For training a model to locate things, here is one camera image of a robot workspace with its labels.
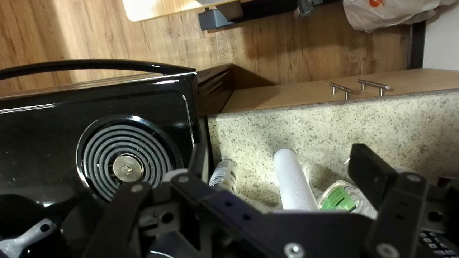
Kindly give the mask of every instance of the white tube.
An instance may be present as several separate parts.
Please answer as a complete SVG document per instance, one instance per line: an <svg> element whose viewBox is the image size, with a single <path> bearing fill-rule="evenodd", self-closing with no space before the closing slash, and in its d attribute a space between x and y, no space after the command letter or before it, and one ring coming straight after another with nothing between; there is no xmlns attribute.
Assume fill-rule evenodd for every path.
<svg viewBox="0 0 459 258"><path fill-rule="evenodd" d="M289 149L279 149L273 155L275 175L283 209L315 211L316 202L306 183L296 156Z"/></svg>

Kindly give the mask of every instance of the white plastic bag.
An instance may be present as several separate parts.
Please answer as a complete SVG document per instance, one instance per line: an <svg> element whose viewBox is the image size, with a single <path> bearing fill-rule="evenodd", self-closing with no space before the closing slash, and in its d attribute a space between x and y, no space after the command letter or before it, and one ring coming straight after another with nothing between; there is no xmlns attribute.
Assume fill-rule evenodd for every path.
<svg viewBox="0 0 459 258"><path fill-rule="evenodd" d="M456 0L344 0L344 11L354 30L372 31L380 27L410 24L430 18L438 6Z"/></svg>

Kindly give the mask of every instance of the green label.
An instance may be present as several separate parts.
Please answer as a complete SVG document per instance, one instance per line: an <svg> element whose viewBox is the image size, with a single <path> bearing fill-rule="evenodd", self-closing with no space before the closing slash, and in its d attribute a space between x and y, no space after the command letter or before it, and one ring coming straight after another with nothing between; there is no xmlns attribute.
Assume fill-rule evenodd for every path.
<svg viewBox="0 0 459 258"><path fill-rule="evenodd" d="M355 202L345 192L344 188L335 188L329 192L329 195L322 201L321 209L344 209L354 211Z"/></svg>

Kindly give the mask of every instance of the granite countertop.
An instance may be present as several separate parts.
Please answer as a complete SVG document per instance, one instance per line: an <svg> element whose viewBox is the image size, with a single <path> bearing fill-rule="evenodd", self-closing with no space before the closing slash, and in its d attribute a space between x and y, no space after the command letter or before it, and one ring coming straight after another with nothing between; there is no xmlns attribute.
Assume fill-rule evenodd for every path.
<svg viewBox="0 0 459 258"><path fill-rule="evenodd" d="M279 205L272 155L292 149L318 196L347 178L352 143L365 143L400 170L434 182L459 176L459 92L342 104L217 115L209 119L215 160L236 163L235 192L262 211Z"/></svg>

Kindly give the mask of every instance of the screw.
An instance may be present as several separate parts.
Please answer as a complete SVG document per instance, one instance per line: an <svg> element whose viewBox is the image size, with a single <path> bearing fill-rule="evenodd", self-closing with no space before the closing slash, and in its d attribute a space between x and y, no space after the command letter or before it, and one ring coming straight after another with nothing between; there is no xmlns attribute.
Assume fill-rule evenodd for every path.
<svg viewBox="0 0 459 258"><path fill-rule="evenodd" d="M408 180L411 180L411 182L420 182L420 176L418 175L407 175L405 178Z"/></svg>
<svg viewBox="0 0 459 258"><path fill-rule="evenodd" d="M180 183L189 182L189 178L186 175L182 175L177 178L177 182L180 182Z"/></svg>
<svg viewBox="0 0 459 258"><path fill-rule="evenodd" d="M397 251L397 248L394 248L392 245L390 244L378 244L375 246L375 252L381 256L381 258L398 258L400 254Z"/></svg>
<svg viewBox="0 0 459 258"><path fill-rule="evenodd" d="M289 242L285 245L283 252L286 258L302 258L304 256L304 249L299 244Z"/></svg>
<svg viewBox="0 0 459 258"><path fill-rule="evenodd" d="M143 189L141 185L131 185L130 192L140 192Z"/></svg>

